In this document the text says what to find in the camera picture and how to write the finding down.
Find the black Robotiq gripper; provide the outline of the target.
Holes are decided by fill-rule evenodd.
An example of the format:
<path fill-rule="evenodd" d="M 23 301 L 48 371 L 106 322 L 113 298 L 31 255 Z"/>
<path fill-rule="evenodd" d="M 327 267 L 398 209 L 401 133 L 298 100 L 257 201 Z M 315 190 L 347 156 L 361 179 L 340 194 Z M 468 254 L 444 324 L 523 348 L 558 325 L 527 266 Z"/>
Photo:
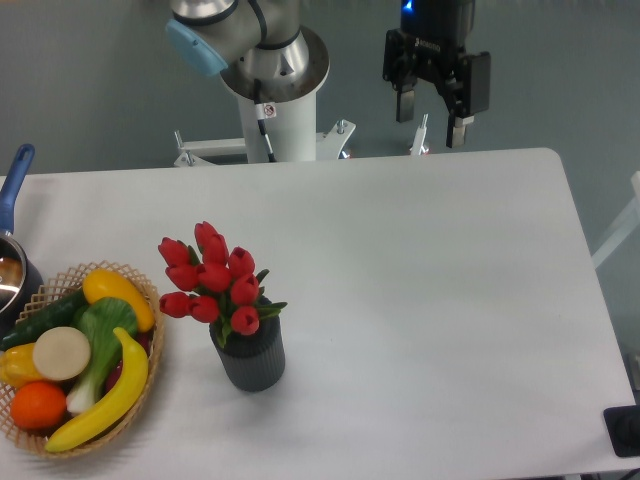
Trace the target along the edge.
<path fill-rule="evenodd" d="M 382 76 L 396 92 L 396 121 L 414 118 L 419 80 L 434 85 L 448 111 L 448 148 L 464 145 L 471 113 L 490 105 L 491 55 L 466 49 L 474 17 L 473 1 L 403 1 L 400 27 L 385 37 Z"/>

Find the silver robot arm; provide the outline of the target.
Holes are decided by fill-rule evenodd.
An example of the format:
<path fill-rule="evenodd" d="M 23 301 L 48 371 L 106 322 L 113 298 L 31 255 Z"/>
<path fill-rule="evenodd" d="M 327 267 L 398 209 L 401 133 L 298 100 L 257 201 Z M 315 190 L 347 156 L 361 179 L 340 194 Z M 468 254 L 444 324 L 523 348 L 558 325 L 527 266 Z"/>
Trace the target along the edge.
<path fill-rule="evenodd" d="M 252 103 L 297 100 L 328 73 L 323 42 L 300 23 L 297 1 L 173 1 L 165 26 L 184 61 Z M 414 88 L 435 86 L 448 112 L 446 145 L 459 146 L 490 103 L 491 56 L 470 54 L 472 1 L 402 1 L 400 25 L 385 35 L 382 77 L 396 93 L 396 120 L 412 120 Z"/>

